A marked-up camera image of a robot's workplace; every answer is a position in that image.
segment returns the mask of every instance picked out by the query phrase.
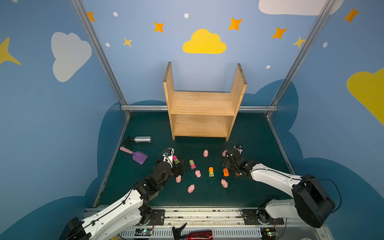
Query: white cloud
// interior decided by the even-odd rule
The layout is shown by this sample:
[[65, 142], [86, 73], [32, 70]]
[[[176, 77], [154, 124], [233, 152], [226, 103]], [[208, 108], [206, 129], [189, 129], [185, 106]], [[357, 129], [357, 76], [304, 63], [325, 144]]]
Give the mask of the white cloud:
[[[336, 12], [344, 0], [336, 0], [331, 14]], [[289, 14], [317, 16], [326, 0], [260, 0], [259, 9], [266, 14]]]
[[51, 47], [56, 60], [53, 74], [60, 82], [68, 81], [91, 57], [91, 45], [76, 34], [56, 32], [52, 35]]

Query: pink shovel handle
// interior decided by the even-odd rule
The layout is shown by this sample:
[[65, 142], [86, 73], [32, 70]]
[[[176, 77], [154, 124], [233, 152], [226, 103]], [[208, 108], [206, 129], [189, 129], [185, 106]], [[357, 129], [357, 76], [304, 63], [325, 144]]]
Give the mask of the pink shovel handle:
[[125, 147], [120, 147], [120, 150], [123, 151], [123, 152], [127, 152], [127, 153], [132, 154], [132, 151], [129, 150], [129, 149], [126, 149]]

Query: green tabletop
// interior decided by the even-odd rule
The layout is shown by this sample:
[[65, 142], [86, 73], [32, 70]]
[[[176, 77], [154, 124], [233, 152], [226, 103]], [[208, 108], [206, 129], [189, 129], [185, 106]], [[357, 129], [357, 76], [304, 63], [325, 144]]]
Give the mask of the green tabletop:
[[[175, 149], [175, 155], [181, 161], [185, 159], [185, 174], [181, 183], [170, 178], [159, 195], [149, 204], [151, 206], [227, 206], [257, 207], [268, 198], [289, 199], [284, 192], [248, 178], [223, 175], [222, 152], [234, 146], [218, 137], [176, 137], [172, 140], [167, 112], [133, 112], [126, 129], [126, 137], [152, 136], [152, 143], [132, 143], [132, 151], [141, 151], [148, 155], [144, 164], [132, 160], [132, 155], [119, 151], [112, 166], [99, 205], [109, 205], [127, 193], [133, 185], [149, 175], [156, 164], [157, 156], [165, 148]], [[246, 160], [254, 160], [264, 165], [289, 173], [273, 133], [262, 113], [239, 113], [230, 136], [230, 140], [243, 146]], [[193, 159], [196, 169], [192, 170], [188, 160]], [[213, 167], [214, 177], [208, 176], [208, 168]], [[197, 178], [195, 170], [200, 170]], [[228, 188], [221, 185], [221, 179], [228, 182]], [[189, 185], [195, 190], [187, 192]]]

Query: orange toy car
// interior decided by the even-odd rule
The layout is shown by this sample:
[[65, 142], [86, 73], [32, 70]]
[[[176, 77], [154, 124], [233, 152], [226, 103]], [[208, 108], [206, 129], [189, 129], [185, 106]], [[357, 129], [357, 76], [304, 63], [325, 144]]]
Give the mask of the orange toy car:
[[228, 177], [229, 176], [228, 168], [224, 168], [223, 173], [224, 173], [224, 177]]

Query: purple shovel blade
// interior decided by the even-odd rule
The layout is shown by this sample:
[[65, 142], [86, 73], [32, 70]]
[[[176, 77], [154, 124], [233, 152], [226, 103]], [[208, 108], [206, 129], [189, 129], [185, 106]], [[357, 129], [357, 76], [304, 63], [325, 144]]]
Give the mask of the purple shovel blade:
[[137, 162], [139, 164], [143, 164], [145, 162], [145, 160], [147, 160], [148, 155], [144, 154], [142, 152], [133, 152], [132, 158], [135, 162]]

